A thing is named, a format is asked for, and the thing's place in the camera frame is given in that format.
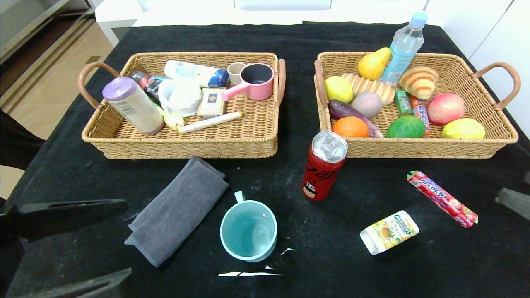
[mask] eggplant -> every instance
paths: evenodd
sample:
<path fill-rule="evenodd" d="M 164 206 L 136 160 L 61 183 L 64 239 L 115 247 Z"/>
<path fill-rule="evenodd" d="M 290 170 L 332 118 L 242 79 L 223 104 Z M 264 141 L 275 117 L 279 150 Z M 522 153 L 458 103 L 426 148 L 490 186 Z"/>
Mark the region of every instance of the eggplant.
<path fill-rule="evenodd" d="M 366 118 L 361 112 L 357 111 L 355 108 L 349 104 L 342 102 L 340 100 L 330 100 L 328 104 L 328 109 L 330 111 L 331 118 L 339 120 L 343 117 L 354 116 L 360 118 L 368 125 L 368 136 L 371 138 L 383 138 L 383 133 L 370 121 Z"/>

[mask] black tablecloth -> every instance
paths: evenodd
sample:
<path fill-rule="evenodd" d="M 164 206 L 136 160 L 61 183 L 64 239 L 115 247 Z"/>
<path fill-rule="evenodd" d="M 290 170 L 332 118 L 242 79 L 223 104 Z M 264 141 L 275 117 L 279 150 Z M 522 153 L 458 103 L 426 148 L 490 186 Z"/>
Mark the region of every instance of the black tablecloth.
<path fill-rule="evenodd" d="M 494 202 L 502 187 L 529 193 L 524 174 L 527 140 L 487 160 L 349 159 L 329 197 L 305 199 L 301 175 L 319 131 L 313 61 L 323 51 L 372 51 L 388 46 L 402 25 L 304 23 L 132 28 L 105 62 L 121 69 L 146 51 L 267 51 L 287 61 L 280 109 L 279 150 L 269 159 L 207 160 L 231 187 L 180 249 L 155 268 L 133 246 L 128 217 L 140 212 L 182 169 L 186 160 L 109 160 L 80 134 L 93 113 L 77 97 L 13 191 L 8 204 L 126 199 L 129 209 L 76 232 L 26 245 L 8 295 L 80 282 L 132 267 L 141 297 L 528 297 L 530 224 Z M 424 29 L 422 52 L 462 56 L 439 27 Z M 98 71 L 88 84 L 101 94 L 111 75 Z M 464 229 L 409 185 L 422 170 L 471 210 L 480 222 Z M 267 260 L 251 264 L 228 255 L 219 240 L 233 193 L 267 204 L 278 221 L 278 243 Z M 368 253 L 359 231 L 399 210 L 420 226 L 414 238 L 381 254 Z M 286 248 L 296 249 L 284 255 Z M 231 271 L 282 276 L 218 277 Z"/>

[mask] coca-cola can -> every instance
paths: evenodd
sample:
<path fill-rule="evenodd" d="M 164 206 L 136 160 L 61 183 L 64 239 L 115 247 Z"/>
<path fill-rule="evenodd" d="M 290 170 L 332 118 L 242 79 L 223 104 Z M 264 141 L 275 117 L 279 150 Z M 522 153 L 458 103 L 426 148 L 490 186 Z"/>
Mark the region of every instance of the coca-cola can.
<path fill-rule="evenodd" d="M 348 143 L 338 134 L 328 130 L 316 134 L 309 147 L 302 179 L 304 196 L 315 201 L 328 196 L 347 152 Z"/>

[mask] basket handle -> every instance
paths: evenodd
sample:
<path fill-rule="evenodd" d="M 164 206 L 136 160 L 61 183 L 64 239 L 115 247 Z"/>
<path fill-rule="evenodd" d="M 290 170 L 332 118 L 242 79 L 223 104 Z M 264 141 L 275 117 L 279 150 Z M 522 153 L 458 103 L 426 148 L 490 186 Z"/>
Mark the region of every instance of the basket handle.
<path fill-rule="evenodd" d="M 79 88 L 79 92 L 81 95 L 86 99 L 86 101 L 89 102 L 89 104 L 94 108 L 98 109 L 98 106 L 100 105 L 92 95 L 86 90 L 85 83 L 86 83 L 86 76 L 96 67 L 101 67 L 106 69 L 109 73 L 111 73 L 115 77 L 121 77 L 120 73 L 117 72 L 114 68 L 110 67 L 109 65 L 101 62 L 93 62 L 85 66 L 85 68 L 79 73 L 79 77 L 77 78 L 77 88 Z"/>
<path fill-rule="evenodd" d="M 492 63 L 485 68 L 481 69 L 480 71 L 473 74 L 474 77 L 479 78 L 483 76 L 485 73 L 490 71 L 492 68 L 495 67 L 502 67 L 504 68 L 511 76 L 512 80 L 514 80 L 514 89 L 511 91 L 511 93 L 503 100 L 501 100 L 499 103 L 495 104 L 494 107 L 498 109 L 504 109 L 512 99 L 519 93 L 521 90 L 521 77 L 515 70 L 515 68 L 507 63 L 504 62 L 495 62 Z"/>
<path fill-rule="evenodd" d="M 326 94 L 326 86 L 324 84 L 324 71 L 322 71 L 322 62 L 315 60 L 315 75 L 316 75 L 316 88 L 319 92 L 320 102 L 324 109 L 327 107 L 328 95 Z"/>
<path fill-rule="evenodd" d="M 276 104 L 280 107 L 285 94 L 285 60 L 278 60 L 278 100 Z"/>

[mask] lemon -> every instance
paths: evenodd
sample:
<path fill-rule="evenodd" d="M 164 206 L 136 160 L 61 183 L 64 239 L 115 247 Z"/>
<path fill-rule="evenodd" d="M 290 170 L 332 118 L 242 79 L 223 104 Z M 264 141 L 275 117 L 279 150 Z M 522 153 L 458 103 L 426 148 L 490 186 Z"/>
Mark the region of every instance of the lemon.
<path fill-rule="evenodd" d="M 441 132 L 444 138 L 484 138 L 484 126 L 474 119 L 458 119 L 449 122 Z"/>
<path fill-rule="evenodd" d="M 350 103 L 354 99 L 354 93 L 347 79 L 340 76 L 331 76 L 328 77 L 325 83 L 328 100 L 340 100 Z"/>

